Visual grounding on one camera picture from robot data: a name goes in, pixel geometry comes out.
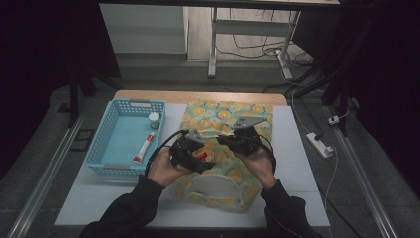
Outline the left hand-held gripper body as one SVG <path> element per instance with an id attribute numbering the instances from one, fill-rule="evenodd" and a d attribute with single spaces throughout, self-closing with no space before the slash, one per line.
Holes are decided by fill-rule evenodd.
<path id="1" fill-rule="evenodd" d="M 183 133 L 170 147 L 169 151 L 172 155 L 171 163 L 176 166 L 185 168 L 187 161 L 198 160 L 193 156 L 195 150 L 203 146 L 205 140 L 196 130 L 187 130 Z"/>

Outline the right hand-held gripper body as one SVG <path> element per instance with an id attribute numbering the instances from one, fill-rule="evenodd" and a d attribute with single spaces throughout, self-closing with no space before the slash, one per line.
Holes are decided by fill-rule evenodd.
<path id="1" fill-rule="evenodd" d="M 238 149 L 237 153 L 250 155 L 256 152 L 261 145 L 260 135 L 255 129 L 255 125 L 265 121 L 263 117 L 240 117 L 232 126 Z"/>

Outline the green orange floral tote bag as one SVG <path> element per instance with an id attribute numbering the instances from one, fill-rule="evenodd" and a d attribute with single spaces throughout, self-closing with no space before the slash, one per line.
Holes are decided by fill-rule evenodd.
<path id="1" fill-rule="evenodd" d="M 233 135 L 232 126 L 240 117 L 263 117 L 255 125 L 263 145 L 272 138 L 273 107 L 267 104 L 194 99 L 184 111 L 180 128 L 196 129 L 213 152 L 215 166 L 202 174 L 183 176 L 171 186 L 179 199 L 202 206 L 243 212 L 263 188 L 261 183 L 237 159 L 226 144 L 219 144 L 218 135 Z"/>

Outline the white tube with red cap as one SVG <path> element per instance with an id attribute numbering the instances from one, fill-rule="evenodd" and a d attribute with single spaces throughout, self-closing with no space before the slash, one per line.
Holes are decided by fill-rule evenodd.
<path id="1" fill-rule="evenodd" d="M 155 137 L 155 133 L 154 132 L 150 132 L 150 134 L 148 135 L 146 141 L 144 142 L 144 144 L 141 146 L 140 150 L 138 151 L 138 153 L 133 157 L 133 160 L 137 163 L 141 163 L 143 161 L 143 157 L 148 149 L 148 147 L 150 146 L 152 140 Z"/>

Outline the light blue plastic basket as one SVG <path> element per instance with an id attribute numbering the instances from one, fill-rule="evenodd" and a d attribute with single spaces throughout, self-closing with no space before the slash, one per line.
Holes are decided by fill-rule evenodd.
<path id="1" fill-rule="evenodd" d="M 153 129 L 149 115 L 160 115 L 158 129 Z M 97 132 L 85 157 L 85 165 L 97 174 L 141 175 L 149 157 L 158 147 L 165 119 L 165 102 L 160 100 L 113 99 L 102 116 Z M 155 137 L 143 161 L 133 157 L 138 153 L 150 132 Z"/>

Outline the person's left hand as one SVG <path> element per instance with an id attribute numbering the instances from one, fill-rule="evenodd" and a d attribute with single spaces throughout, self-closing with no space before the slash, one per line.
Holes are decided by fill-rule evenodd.
<path id="1" fill-rule="evenodd" d="M 162 187 L 168 187 L 180 177 L 190 174 L 189 169 L 174 167 L 170 161 L 169 148 L 163 148 L 155 156 L 147 178 Z"/>

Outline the person's right hand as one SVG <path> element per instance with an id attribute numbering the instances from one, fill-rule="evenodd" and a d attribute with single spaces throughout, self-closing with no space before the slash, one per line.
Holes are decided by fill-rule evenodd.
<path id="1" fill-rule="evenodd" d="M 277 184 L 277 179 L 272 171 L 273 166 L 270 161 L 269 153 L 263 148 L 250 155 L 235 152 L 234 155 L 240 159 L 247 170 L 255 176 L 266 190 L 271 189 Z"/>

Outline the white foam board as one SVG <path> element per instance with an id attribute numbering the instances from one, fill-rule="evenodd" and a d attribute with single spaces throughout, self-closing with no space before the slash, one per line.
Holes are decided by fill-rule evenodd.
<path id="1" fill-rule="evenodd" d="M 306 201 L 306 215 L 312 226 L 330 224 L 310 168 L 293 114 L 288 106 L 273 111 L 271 143 L 277 158 L 275 175 L 290 195 Z M 100 219 L 108 206 L 137 184 L 136 176 L 99 175 L 83 165 L 56 220 L 60 226 L 84 226 Z M 173 188 L 165 189 L 159 199 L 157 216 L 151 228 L 264 228 L 265 202 L 257 197 L 243 213 L 223 211 L 184 202 Z"/>

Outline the white power strip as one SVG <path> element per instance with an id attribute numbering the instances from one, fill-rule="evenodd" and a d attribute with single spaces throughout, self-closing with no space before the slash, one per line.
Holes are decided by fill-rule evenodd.
<path id="1" fill-rule="evenodd" d="M 321 141 L 320 136 L 316 135 L 315 133 L 308 133 L 306 138 L 323 159 L 327 159 L 333 156 L 334 149 L 331 146 L 326 146 Z"/>

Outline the black metal stand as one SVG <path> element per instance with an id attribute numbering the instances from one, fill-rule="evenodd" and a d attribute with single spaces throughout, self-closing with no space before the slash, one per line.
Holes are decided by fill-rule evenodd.
<path id="1" fill-rule="evenodd" d="M 121 90 L 123 86 L 114 81 L 114 78 L 120 78 L 121 72 L 119 67 L 99 66 L 80 64 L 75 65 L 72 69 L 68 69 L 63 78 L 69 85 L 69 103 L 65 106 L 60 106 L 58 111 L 69 114 L 68 127 L 72 128 L 79 118 L 79 92 L 84 96 L 93 97 L 96 95 L 97 88 L 94 85 L 93 79 L 99 79 L 113 89 Z"/>
<path id="2" fill-rule="evenodd" d="M 337 0 L 339 4 L 297 4 L 294 10 L 303 15 L 308 40 L 319 46 L 327 41 L 327 52 L 315 59 L 312 67 L 295 81 L 285 80 L 281 87 L 290 84 L 285 92 L 300 86 L 294 96 L 299 98 L 321 86 L 328 87 L 321 97 L 324 104 L 332 104 L 340 97 L 339 111 L 347 113 L 351 69 L 361 50 L 379 10 L 387 0 Z"/>

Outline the white cabinet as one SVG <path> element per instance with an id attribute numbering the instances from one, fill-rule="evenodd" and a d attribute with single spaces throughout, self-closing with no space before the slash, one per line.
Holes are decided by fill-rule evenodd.
<path id="1" fill-rule="evenodd" d="M 187 53 L 186 7 L 100 4 L 100 9 L 116 53 Z"/>

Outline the white desk frame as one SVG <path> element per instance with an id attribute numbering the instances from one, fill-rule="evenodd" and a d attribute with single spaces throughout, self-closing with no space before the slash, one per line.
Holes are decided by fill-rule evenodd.
<path id="1" fill-rule="evenodd" d="M 299 11 L 290 13 L 288 23 L 284 22 L 258 22 L 246 20 L 219 20 L 217 8 L 213 8 L 211 22 L 211 47 L 209 53 L 208 77 L 216 76 L 216 39 L 217 35 L 247 35 L 247 36 L 271 36 L 284 37 L 284 45 L 280 50 L 276 50 L 276 57 L 281 66 L 281 75 L 284 79 L 291 79 L 292 74 L 287 66 L 286 54 L 290 45 L 297 21 Z"/>

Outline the aluminium rail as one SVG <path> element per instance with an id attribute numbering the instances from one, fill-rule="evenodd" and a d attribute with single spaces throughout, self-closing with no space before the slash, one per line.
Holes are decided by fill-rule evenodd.
<path id="1" fill-rule="evenodd" d="M 86 109 L 83 109 L 73 126 L 66 131 L 6 238 L 26 237 L 85 117 Z"/>
<path id="2" fill-rule="evenodd" d="M 368 175 L 366 174 L 352 143 L 337 124 L 332 126 L 338 143 L 348 161 L 356 182 L 371 210 L 371 214 L 383 238 L 398 238 L 396 230 L 387 214 L 381 200 L 376 194 Z"/>

